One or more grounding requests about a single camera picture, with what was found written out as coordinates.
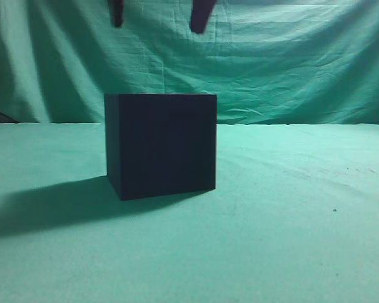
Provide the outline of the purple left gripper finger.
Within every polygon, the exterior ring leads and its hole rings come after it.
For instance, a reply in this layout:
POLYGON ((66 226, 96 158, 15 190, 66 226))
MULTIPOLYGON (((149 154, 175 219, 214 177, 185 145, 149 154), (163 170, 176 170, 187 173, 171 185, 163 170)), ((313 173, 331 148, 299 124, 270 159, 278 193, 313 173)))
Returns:
POLYGON ((193 0, 189 29, 193 33, 204 33, 217 0, 193 0))

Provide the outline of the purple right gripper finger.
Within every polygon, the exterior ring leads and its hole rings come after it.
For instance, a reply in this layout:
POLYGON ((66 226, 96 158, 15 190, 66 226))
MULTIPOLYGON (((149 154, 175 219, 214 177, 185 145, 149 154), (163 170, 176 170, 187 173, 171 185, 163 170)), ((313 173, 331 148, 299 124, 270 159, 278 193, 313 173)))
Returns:
POLYGON ((108 0, 112 25, 121 28, 123 25, 124 0, 108 0))

